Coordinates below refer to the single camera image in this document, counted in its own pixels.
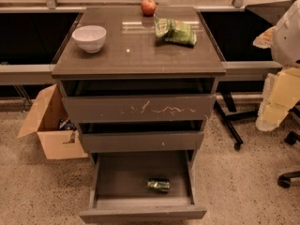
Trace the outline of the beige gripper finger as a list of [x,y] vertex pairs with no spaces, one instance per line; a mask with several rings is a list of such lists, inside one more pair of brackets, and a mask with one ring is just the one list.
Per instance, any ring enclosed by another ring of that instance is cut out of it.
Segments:
[[269,73],[264,81],[262,103],[256,127],[261,131],[278,128],[290,109],[300,100],[300,69],[289,67]]
[[268,28],[254,39],[253,45],[261,49],[270,48],[273,43],[274,31],[274,26]]

